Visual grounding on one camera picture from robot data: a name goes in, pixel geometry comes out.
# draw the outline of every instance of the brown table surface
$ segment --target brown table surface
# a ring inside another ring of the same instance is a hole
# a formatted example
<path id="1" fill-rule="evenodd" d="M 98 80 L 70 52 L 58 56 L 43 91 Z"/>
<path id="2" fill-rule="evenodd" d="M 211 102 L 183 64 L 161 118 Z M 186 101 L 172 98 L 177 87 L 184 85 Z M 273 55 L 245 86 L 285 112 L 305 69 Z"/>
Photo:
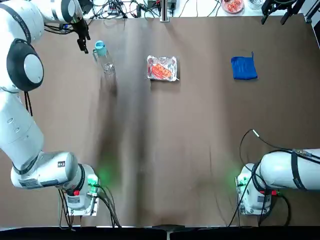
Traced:
<path id="1" fill-rule="evenodd" d="M 94 21 L 91 51 L 105 41 L 115 61 L 118 93 L 108 93 L 93 57 L 77 36 L 46 33 L 35 48 L 44 82 L 30 93 L 45 151 L 72 151 L 113 191 L 124 226 L 224 226 L 236 208 L 239 143 L 249 129 L 291 148 L 320 147 L 320 52 L 303 15 Z M 233 56 L 250 56 L 257 81 L 235 81 Z M 180 82 L 146 80 L 146 58 L 176 56 Z M 246 161 L 270 150 L 252 134 Z M 23 190 L 10 180 L 1 153 L 0 226 L 57 226 L 58 193 Z M 285 190 L 292 225 L 320 225 L 320 194 Z M 285 222 L 279 200 L 265 225 Z M 84 226 L 110 225 L 103 204 Z M 257 217 L 241 217 L 256 225 Z"/>

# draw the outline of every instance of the clear plastic bottle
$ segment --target clear plastic bottle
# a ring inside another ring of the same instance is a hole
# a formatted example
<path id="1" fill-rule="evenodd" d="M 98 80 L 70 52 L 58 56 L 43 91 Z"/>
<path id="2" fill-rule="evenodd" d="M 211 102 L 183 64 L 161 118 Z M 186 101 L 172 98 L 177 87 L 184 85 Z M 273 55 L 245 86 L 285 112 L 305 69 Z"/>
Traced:
<path id="1" fill-rule="evenodd" d="M 98 64 L 98 67 L 101 69 L 101 77 L 103 78 L 103 81 L 108 85 L 111 92 L 116 93 L 116 67 L 103 41 L 99 40 L 95 43 L 93 57 Z"/>

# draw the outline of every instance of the blue cloth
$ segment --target blue cloth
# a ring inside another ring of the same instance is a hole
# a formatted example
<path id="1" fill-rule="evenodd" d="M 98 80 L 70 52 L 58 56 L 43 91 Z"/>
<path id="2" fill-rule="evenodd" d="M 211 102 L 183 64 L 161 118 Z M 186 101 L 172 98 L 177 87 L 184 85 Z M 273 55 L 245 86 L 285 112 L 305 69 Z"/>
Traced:
<path id="1" fill-rule="evenodd" d="M 231 65 L 234 79 L 250 80 L 258 78 L 254 63 L 254 52 L 252 52 L 252 57 L 234 56 L 231 58 Z"/>

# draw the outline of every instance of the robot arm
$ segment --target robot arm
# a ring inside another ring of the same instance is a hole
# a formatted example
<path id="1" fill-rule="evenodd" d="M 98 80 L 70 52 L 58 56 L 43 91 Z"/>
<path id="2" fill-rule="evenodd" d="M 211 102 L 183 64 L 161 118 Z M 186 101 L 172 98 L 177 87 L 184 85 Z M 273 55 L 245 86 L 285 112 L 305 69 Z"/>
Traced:
<path id="1" fill-rule="evenodd" d="M 89 215 L 98 183 L 93 169 L 71 152 L 43 152 L 44 136 L 23 106 L 20 91 L 38 88 L 44 67 L 31 43 L 44 33 L 44 23 L 71 23 L 80 49 L 88 52 L 88 26 L 78 14 L 77 0 L 10 0 L 0 3 L 0 148 L 12 161 L 11 181 L 17 188 L 56 186 L 67 196 L 74 215 Z"/>
<path id="2" fill-rule="evenodd" d="M 319 156 L 320 149 L 279 149 L 264 155 L 258 163 L 247 163 L 235 179 L 240 212 L 266 214 L 271 206 L 271 190 L 320 190 Z"/>
<path id="3" fill-rule="evenodd" d="M 266 0 L 262 5 L 261 23 L 265 24 L 268 16 L 277 10 L 286 10 L 286 13 L 281 18 L 281 24 L 285 24 L 289 17 L 293 14 L 298 14 L 305 0 Z"/>

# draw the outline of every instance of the red food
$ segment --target red food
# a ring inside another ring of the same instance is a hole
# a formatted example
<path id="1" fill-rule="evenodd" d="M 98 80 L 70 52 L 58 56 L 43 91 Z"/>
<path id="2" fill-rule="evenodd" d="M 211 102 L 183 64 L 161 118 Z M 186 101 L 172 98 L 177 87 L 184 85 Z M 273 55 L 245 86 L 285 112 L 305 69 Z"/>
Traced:
<path id="1" fill-rule="evenodd" d="M 159 79 L 168 79 L 172 73 L 161 64 L 155 64 L 152 66 L 152 73 Z"/>
<path id="2" fill-rule="evenodd" d="M 232 2 L 225 4 L 226 9 L 232 13 L 237 12 L 240 6 L 241 0 L 233 0 Z"/>

